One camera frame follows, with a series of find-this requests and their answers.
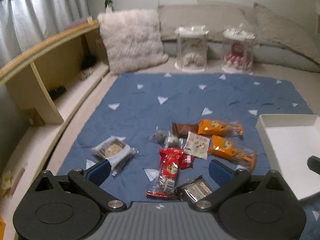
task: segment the barcode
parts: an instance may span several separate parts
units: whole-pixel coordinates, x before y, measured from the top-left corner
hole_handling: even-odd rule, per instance
[[[173,192],[173,188],[174,188],[174,180],[167,179],[167,181],[164,184],[164,191]]]

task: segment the blue blanket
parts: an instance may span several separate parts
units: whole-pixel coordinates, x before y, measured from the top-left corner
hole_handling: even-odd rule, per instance
[[[158,97],[168,98],[163,104]],[[202,116],[204,109],[212,114]],[[86,159],[98,162],[90,148],[110,136],[126,137],[125,143],[137,148],[135,156],[116,177],[110,176],[100,187],[127,204],[131,201],[154,201],[146,198],[154,182],[144,169],[158,169],[160,146],[150,142],[156,127],[170,130],[172,122],[198,123],[201,119],[238,120],[243,138],[231,140],[257,151],[253,174],[264,175],[270,169],[255,125],[260,114],[313,114],[308,104],[288,81],[248,75],[228,74],[121,74],[99,107],[86,123],[59,175],[73,168],[86,168]],[[213,189],[208,166],[216,158],[195,159],[194,167],[180,170],[177,185],[203,175]],[[235,169],[236,165],[220,160]],[[302,203],[307,225],[301,239],[320,237],[319,198]]]

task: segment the white curtain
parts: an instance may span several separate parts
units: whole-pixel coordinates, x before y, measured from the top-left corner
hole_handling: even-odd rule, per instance
[[[89,16],[86,0],[0,0],[0,68]]]

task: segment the wooden panel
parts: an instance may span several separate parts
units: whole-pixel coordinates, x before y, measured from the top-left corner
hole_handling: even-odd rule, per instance
[[[54,48],[62,45],[65,42],[72,40],[84,33],[90,32],[99,28],[98,21],[95,20],[91,23],[84,23],[79,26],[73,27],[69,30],[54,35],[45,41],[33,46],[27,51],[23,52],[3,68],[0,69],[0,86],[4,85],[10,80],[16,73],[21,71],[24,67],[28,66],[32,61],[41,57],[45,53]]]
[[[76,37],[35,60],[36,68],[47,90],[65,86],[80,72],[84,52],[81,37]]]
[[[17,239],[12,224],[14,211],[27,192],[31,183],[43,169],[51,151],[58,142],[66,126],[81,106],[85,98],[97,86],[103,76],[108,72],[108,66],[98,63],[94,67],[93,74],[85,81],[79,81],[75,88],[68,90],[60,100],[61,112],[65,114],[65,120],[60,125],[46,125],[29,127],[12,153],[4,171],[11,171],[13,183],[20,177],[22,169],[24,173],[20,181],[17,181],[13,195],[6,195],[0,200],[0,217],[5,221],[6,229],[4,240]]]
[[[106,48],[103,45],[99,29],[85,34],[91,55],[98,57],[104,64],[109,65]]]
[[[96,40],[101,39],[99,29],[95,29],[85,34],[91,55],[98,57]]]
[[[46,124],[63,123],[63,118],[45,89],[33,62],[6,85],[19,109],[23,111],[35,108]]]

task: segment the white box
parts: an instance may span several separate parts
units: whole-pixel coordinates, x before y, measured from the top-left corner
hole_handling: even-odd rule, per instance
[[[262,114],[256,128],[271,169],[278,170],[298,200],[320,192],[320,175],[307,166],[320,157],[320,118],[312,114]]]

